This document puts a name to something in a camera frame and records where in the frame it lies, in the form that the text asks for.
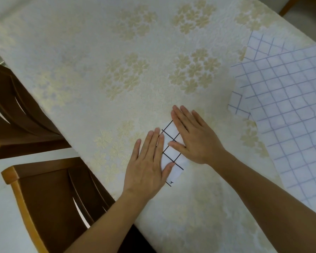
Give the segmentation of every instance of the person's left arm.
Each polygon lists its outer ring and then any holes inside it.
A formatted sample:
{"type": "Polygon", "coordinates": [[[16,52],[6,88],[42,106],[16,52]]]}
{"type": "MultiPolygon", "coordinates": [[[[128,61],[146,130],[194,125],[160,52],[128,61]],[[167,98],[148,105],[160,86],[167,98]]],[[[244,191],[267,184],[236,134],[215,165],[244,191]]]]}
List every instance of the person's left arm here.
{"type": "Polygon", "coordinates": [[[132,224],[163,187],[174,165],[169,163],[161,172],[164,134],[159,132],[156,128],[147,134],[140,153],[141,140],[137,140],[126,169],[122,195],[65,253],[118,251],[132,224]]]}

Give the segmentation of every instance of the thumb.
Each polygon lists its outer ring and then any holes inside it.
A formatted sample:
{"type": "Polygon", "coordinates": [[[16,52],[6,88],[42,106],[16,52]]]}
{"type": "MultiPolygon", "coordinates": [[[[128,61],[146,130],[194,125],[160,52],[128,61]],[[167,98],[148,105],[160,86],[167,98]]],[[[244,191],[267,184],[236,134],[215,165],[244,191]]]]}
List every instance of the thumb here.
{"type": "Polygon", "coordinates": [[[180,144],[178,142],[175,142],[175,141],[169,142],[168,145],[170,147],[172,147],[173,149],[177,150],[182,155],[185,155],[186,147],[184,145],[182,145],[182,144],[180,144]]]}
{"type": "Polygon", "coordinates": [[[164,168],[164,170],[161,173],[161,180],[163,183],[166,182],[166,179],[169,177],[171,170],[173,168],[173,166],[175,165],[175,163],[169,163],[166,165],[166,167],[164,168]]]}

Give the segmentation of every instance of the wooden chair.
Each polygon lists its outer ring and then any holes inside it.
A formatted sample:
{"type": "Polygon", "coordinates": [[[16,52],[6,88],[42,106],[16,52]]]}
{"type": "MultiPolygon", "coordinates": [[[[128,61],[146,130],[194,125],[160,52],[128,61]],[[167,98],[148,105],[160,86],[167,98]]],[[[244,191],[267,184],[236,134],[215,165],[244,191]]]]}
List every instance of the wooden chair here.
{"type": "Polygon", "coordinates": [[[71,147],[12,71],[0,65],[0,159],[71,147]]]}
{"type": "MultiPolygon", "coordinates": [[[[114,199],[79,158],[11,166],[2,172],[12,186],[26,229],[39,253],[64,252],[114,199]]],[[[155,251],[132,226],[119,252],[155,251]]]]}

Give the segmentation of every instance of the person's left hand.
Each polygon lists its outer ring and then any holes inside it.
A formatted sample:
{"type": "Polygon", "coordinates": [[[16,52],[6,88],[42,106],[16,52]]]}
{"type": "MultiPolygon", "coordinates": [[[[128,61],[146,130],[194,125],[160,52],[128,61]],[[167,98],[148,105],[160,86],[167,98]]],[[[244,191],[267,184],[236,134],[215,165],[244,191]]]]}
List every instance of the person's left hand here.
{"type": "Polygon", "coordinates": [[[141,140],[137,140],[125,173],[124,192],[134,193],[144,201],[151,200],[163,187],[174,163],[161,171],[160,162],[164,147],[164,134],[160,129],[149,131],[139,154],[141,140]]]}

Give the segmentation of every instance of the person's right hand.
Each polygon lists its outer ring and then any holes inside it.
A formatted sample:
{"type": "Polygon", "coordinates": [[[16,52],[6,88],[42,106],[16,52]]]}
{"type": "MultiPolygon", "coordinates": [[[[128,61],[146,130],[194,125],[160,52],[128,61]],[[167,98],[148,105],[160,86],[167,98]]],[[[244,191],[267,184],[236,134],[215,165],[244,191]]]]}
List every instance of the person's right hand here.
{"type": "Polygon", "coordinates": [[[225,151],[217,135],[196,111],[190,113],[185,106],[179,109],[174,105],[171,117],[185,146],[174,141],[168,145],[186,158],[195,163],[212,165],[225,151]]]}

